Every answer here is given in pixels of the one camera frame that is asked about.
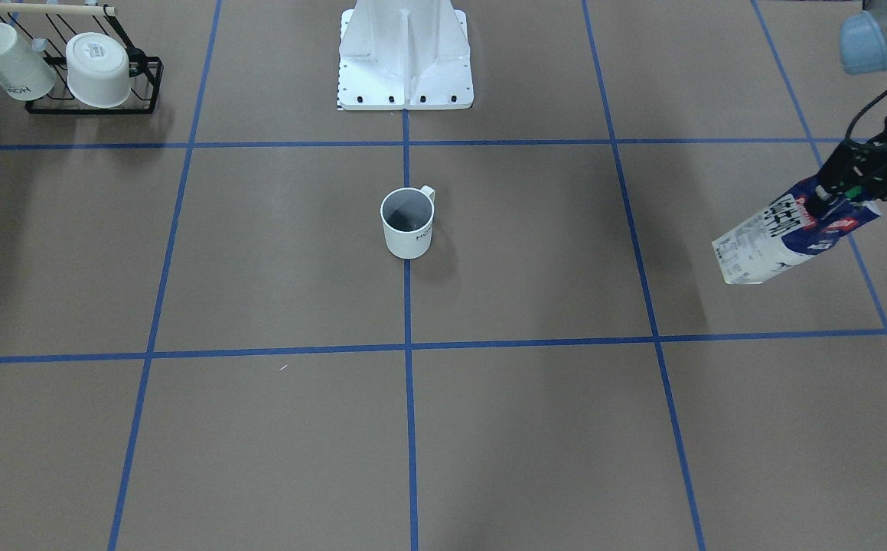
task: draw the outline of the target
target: blue and white package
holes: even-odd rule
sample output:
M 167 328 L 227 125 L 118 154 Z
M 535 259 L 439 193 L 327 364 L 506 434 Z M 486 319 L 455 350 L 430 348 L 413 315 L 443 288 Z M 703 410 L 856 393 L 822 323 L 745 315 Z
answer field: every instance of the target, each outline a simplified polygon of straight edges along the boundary
M 835 247 L 842 237 L 881 216 L 873 201 L 841 201 L 817 219 L 804 208 L 816 187 L 817 177 L 804 179 L 712 241 L 726 283 L 763 283 Z

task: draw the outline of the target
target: black metal rack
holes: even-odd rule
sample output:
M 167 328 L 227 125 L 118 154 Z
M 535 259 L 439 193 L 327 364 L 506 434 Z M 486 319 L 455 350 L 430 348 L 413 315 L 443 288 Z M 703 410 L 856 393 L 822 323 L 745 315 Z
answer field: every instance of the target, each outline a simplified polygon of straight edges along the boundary
M 14 11 L 12 10 L 13 6 L 17 7 L 16 4 L 5 3 L 5 10 L 0 10 L 0 21 L 6 24 L 13 24 L 14 27 L 19 28 L 20 31 L 23 31 L 24 34 L 34 41 L 34 35 L 12 13 Z M 44 97 L 24 102 L 24 109 L 26 111 L 33 115 L 149 115 L 154 112 L 154 109 L 157 107 L 157 98 L 161 91 L 164 63 L 161 58 L 148 56 L 143 50 L 136 47 L 127 35 L 127 31 L 120 24 L 120 21 L 117 20 L 115 15 L 109 13 L 108 8 L 110 8 L 110 4 L 103 5 L 103 20 L 106 21 L 106 25 L 96 15 L 90 15 L 90 17 L 96 22 L 96 26 L 103 34 L 110 36 L 110 32 L 113 32 L 124 44 L 129 58 L 129 77 L 132 78 L 131 98 L 121 106 L 110 109 L 90 107 L 80 102 L 69 91 L 69 85 L 66 84 L 65 52 L 59 49 L 51 38 L 45 38 L 47 48 L 42 52 L 44 62 L 58 74 L 59 83 L 56 83 L 56 86 Z M 42 15 L 44 15 L 48 24 L 54 29 L 55 34 L 62 40 L 63 45 L 68 43 L 73 36 L 79 34 L 69 24 L 69 21 L 62 17 L 62 14 L 47 13 Z M 63 29 L 59 28 L 59 25 L 67 29 L 70 34 L 68 38 L 66 38 Z M 56 55 L 52 55 L 49 49 L 54 50 Z

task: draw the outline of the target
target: upside-down white cup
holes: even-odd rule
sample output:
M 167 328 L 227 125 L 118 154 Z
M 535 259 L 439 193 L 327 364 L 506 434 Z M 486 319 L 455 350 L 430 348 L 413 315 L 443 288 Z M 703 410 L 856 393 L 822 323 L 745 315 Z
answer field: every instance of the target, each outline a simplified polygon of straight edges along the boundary
M 395 256 L 414 259 L 429 248 L 436 214 L 436 190 L 428 185 L 420 189 L 401 187 L 391 192 L 381 204 L 385 245 Z
M 52 90 L 55 72 L 41 54 L 20 38 L 9 24 L 0 22 L 0 85 L 9 96 L 30 101 Z
M 66 69 L 69 91 L 87 105 L 109 109 L 131 95 L 127 51 L 107 35 L 84 32 L 73 36 L 66 44 Z

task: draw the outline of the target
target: mug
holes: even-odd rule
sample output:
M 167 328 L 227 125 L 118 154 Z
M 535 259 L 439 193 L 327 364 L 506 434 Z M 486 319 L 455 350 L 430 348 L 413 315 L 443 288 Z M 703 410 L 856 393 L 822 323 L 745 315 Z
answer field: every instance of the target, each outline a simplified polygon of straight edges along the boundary
M 55 72 L 9 24 L 0 22 L 0 85 L 9 96 L 30 101 L 55 85 Z
M 391 192 L 381 204 L 381 220 L 388 250 L 401 259 L 422 256 L 433 238 L 436 190 L 402 187 Z
M 109 109 L 131 95 L 127 50 L 107 35 L 84 32 L 70 38 L 66 69 L 69 91 L 87 105 Z

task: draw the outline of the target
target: white mug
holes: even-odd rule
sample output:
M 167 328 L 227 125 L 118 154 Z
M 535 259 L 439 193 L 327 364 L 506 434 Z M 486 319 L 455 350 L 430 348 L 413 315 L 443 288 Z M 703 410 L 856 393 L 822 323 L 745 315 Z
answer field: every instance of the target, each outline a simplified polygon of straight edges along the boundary
M 109 109 L 131 95 L 127 50 L 107 35 L 84 32 L 70 38 L 66 69 L 69 91 L 87 105 Z
M 385 196 L 380 212 L 385 245 L 392 254 L 414 259 L 426 252 L 433 237 L 435 202 L 436 190 L 428 185 L 402 187 Z
M 9 96 L 30 101 L 55 85 L 55 72 L 9 24 L 0 22 L 0 85 Z

